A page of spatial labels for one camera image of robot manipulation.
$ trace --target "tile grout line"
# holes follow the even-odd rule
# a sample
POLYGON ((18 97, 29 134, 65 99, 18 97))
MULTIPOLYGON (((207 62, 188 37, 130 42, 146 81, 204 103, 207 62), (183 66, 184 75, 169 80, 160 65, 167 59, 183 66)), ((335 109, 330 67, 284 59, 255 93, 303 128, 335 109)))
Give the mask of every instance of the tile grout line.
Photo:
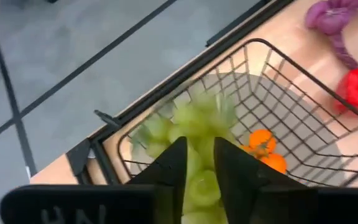
POLYGON ((14 95, 13 87, 11 80, 9 78, 7 68, 5 61, 3 59, 1 49, 0 49, 0 70, 2 73, 2 76, 4 78, 4 83, 6 86, 7 95, 9 98, 9 102, 11 104, 12 113, 14 114, 13 118, 6 121, 3 125, 0 126, 0 134, 3 133, 6 129, 8 129, 11 125, 15 124, 17 134, 21 143, 22 152, 24 154, 24 160, 26 163, 26 172, 32 176, 37 173, 35 168, 35 162, 34 158, 32 156, 32 151, 29 146, 29 140, 27 138, 27 135, 25 133, 25 128, 22 122, 22 118, 29 114, 32 110, 36 109, 41 103, 43 103, 45 100, 47 100, 49 97, 51 97, 53 94, 55 94, 58 90, 63 88, 66 84, 68 84, 70 81, 72 81, 75 77, 77 77, 79 74, 84 72, 87 68, 92 66, 96 61, 98 61, 101 57, 106 55, 108 52, 110 52, 112 49, 117 47, 119 44, 121 44, 124 40, 126 40, 128 37, 130 37, 133 33, 135 33, 137 30, 142 28, 144 25, 146 25, 148 22, 150 22, 153 18, 155 18, 157 15, 159 15, 161 12, 166 10, 169 6, 171 6, 174 2, 177 0, 168 0, 164 2, 161 6, 156 8, 154 11, 152 11, 149 15, 145 16, 141 21, 139 21, 137 24, 133 25, 131 28, 129 28, 125 33, 120 35, 118 38, 116 38, 113 42, 111 42, 109 45, 107 45, 104 49, 100 50, 97 54, 92 56, 88 61, 86 61, 83 65, 79 66, 76 70, 71 72, 67 77, 65 77, 62 81, 57 83, 55 86, 53 86, 51 89, 46 91, 43 95, 38 97, 35 101, 33 101, 29 106, 25 107, 21 112, 19 111, 19 107, 17 105, 16 97, 14 95))
POLYGON ((1 48, 0 48, 0 72, 4 80, 7 97, 9 100, 9 104, 11 106, 12 115, 13 115, 12 119, 13 119, 13 123, 16 126, 17 136, 19 138, 19 142, 21 145, 24 163, 29 168, 30 174, 35 175, 37 173, 37 169, 35 167, 35 162, 32 156, 29 140, 25 132, 23 120, 20 117, 19 107, 17 105, 17 100, 14 94, 13 85, 9 77, 9 72, 7 71, 4 57, 2 56, 1 48))

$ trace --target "wire basket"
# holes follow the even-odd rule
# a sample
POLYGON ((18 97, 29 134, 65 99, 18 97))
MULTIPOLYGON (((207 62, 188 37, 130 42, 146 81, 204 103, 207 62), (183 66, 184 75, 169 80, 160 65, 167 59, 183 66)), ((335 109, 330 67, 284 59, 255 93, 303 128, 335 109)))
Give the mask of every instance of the wire basket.
POLYGON ((285 158, 290 178, 330 187, 358 179, 358 111, 270 43, 249 40, 197 74, 121 136, 118 152, 129 177, 153 161, 129 143, 137 127, 156 113, 171 119, 171 107, 208 92, 235 102, 237 123, 231 131, 240 144, 257 129, 273 132, 275 152, 285 158), (349 110, 335 112, 334 98, 349 110))

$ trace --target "gray floor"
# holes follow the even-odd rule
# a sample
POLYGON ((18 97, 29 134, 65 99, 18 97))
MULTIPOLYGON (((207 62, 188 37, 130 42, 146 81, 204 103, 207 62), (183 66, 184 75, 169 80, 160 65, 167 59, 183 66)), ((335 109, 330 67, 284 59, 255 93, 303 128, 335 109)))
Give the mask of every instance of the gray floor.
MULTIPOLYGON (((0 0, 0 41, 19 108, 159 7, 164 0, 0 0)), ((203 49, 254 1, 178 0, 24 117, 43 169, 203 49)), ((0 125, 10 119, 0 74, 0 125)), ((14 126, 0 135, 0 196, 28 183, 14 126)))

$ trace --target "wooden table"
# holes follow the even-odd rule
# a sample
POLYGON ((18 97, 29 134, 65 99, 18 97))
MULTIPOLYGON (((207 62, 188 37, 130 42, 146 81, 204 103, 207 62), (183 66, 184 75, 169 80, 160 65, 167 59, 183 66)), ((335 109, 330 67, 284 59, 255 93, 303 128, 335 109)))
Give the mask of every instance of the wooden table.
MULTIPOLYGON (((339 62, 331 50, 331 46, 323 35, 313 30, 305 29, 304 17, 308 8, 317 2, 316 0, 297 0, 287 6, 281 12, 276 14, 273 18, 267 21, 262 26, 258 27, 255 31, 245 36, 238 43, 234 44, 229 50, 217 57, 213 62, 198 71, 194 77, 200 76, 208 68, 213 66, 216 62, 224 58, 233 49, 242 45, 246 40, 252 38, 262 38, 283 53, 287 54, 296 63, 305 68, 308 72, 313 74, 316 78, 326 84, 328 87, 334 89, 339 79, 347 72, 347 69, 339 62)), ((358 16, 346 27, 345 29, 346 45, 350 53, 358 59, 358 16)), ((258 47, 249 48, 249 55, 252 54, 254 66, 263 66, 265 52, 261 52, 258 47)), ((308 94, 313 95, 316 99, 320 99, 321 103, 324 102, 324 97, 320 95, 318 89, 310 82, 305 81, 305 77, 299 76, 299 72, 291 70, 291 68, 283 68, 290 76, 294 83, 301 86, 308 94)), ((230 66, 224 63, 219 67, 220 72, 229 72, 230 66)), ((117 158, 117 147, 120 134, 124 133, 130 127, 135 125, 139 119, 147 115, 152 108, 145 111, 138 119, 122 128, 118 133, 111 136, 104 142, 104 146, 109 154, 109 157, 115 166, 121 181, 126 182, 129 177, 124 172, 121 162, 117 158)), ((124 141, 124 150, 122 155, 125 158, 131 158, 130 145, 124 141)), ((349 138, 346 142, 339 142, 338 144, 346 144, 345 151, 348 148, 356 148, 358 153, 358 135, 354 138, 349 138)), ((90 159, 88 162, 88 170, 92 176, 94 184, 105 184, 105 180, 96 161, 90 159)), ((76 184, 77 181, 71 173, 70 165, 66 155, 60 156, 53 163, 47 166, 44 170, 40 171, 37 175, 31 178, 31 184, 76 184)), ((358 180, 352 183, 352 186, 358 186, 358 180)))

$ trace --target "grape bunch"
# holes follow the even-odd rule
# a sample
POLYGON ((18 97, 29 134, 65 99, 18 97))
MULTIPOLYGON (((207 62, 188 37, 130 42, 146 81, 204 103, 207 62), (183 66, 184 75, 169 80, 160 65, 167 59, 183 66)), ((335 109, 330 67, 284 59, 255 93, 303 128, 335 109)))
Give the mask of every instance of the grape bunch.
POLYGON ((214 166, 214 138, 237 145, 230 128, 237 121, 234 103, 223 95, 207 93, 172 108, 172 120, 153 114, 137 130, 132 144, 142 143, 157 158, 179 137, 188 142, 182 224, 227 223, 214 166))

